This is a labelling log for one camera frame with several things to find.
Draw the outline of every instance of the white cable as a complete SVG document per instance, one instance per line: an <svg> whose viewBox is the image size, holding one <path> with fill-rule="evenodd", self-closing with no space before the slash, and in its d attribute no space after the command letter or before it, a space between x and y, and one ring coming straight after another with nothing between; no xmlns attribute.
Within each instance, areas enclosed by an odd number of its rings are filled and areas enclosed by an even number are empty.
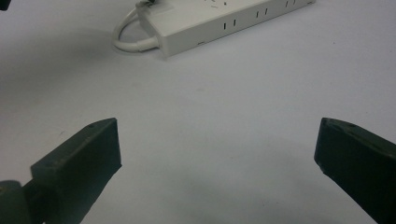
<svg viewBox="0 0 396 224"><path fill-rule="evenodd" d="M144 4L142 2L137 3L136 7L142 7ZM144 40L137 41L135 43L126 43L120 41L120 35L122 30L132 21L132 18L137 14L136 7L132 9L130 13L120 22L113 32L113 45L120 50L127 52L138 52L147 49L154 49L159 47L159 43L156 36L147 38Z"/></svg>

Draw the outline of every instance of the white table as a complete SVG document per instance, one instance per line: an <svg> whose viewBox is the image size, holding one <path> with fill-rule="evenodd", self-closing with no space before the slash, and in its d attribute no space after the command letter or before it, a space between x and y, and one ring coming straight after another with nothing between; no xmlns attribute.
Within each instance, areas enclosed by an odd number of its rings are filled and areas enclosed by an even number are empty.
<svg viewBox="0 0 396 224"><path fill-rule="evenodd" d="M114 117L123 166L83 223L375 223L313 157L323 117L396 142L395 1L318 0L168 59L111 46L134 3L0 12L1 180Z"/></svg>

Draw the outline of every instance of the table surface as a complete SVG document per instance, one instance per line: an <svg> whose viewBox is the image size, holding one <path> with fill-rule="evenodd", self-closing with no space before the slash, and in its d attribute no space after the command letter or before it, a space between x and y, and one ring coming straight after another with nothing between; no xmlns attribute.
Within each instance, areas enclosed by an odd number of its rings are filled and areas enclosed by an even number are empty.
<svg viewBox="0 0 396 224"><path fill-rule="evenodd" d="M123 166L82 223L375 223L313 157L323 117L396 142L396 1L318 0L167 59L111 46L134 3L0 12L1 180L117 118Z"/></svg>

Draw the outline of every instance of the white power strip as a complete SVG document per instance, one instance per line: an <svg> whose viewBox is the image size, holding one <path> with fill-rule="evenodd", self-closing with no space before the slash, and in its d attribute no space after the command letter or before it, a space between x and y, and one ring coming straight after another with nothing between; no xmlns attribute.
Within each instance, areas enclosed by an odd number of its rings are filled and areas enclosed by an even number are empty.
<svg viewBox="0 0 396 224"><path fill-rule="evenodd" d="M143 29L165 56L281 16L316 0L157 0L137 8Z"/></svg>

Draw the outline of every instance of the power strip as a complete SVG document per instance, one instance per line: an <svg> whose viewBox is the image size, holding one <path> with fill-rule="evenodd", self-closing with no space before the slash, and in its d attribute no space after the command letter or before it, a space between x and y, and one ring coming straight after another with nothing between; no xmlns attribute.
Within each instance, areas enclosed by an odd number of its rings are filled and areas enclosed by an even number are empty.
<svg viewBox="0 0 396 224"><path fill-rule="evenodd" d="M195 48L316 0L157 0L139 7L143 29L165 56Z"/></svg>

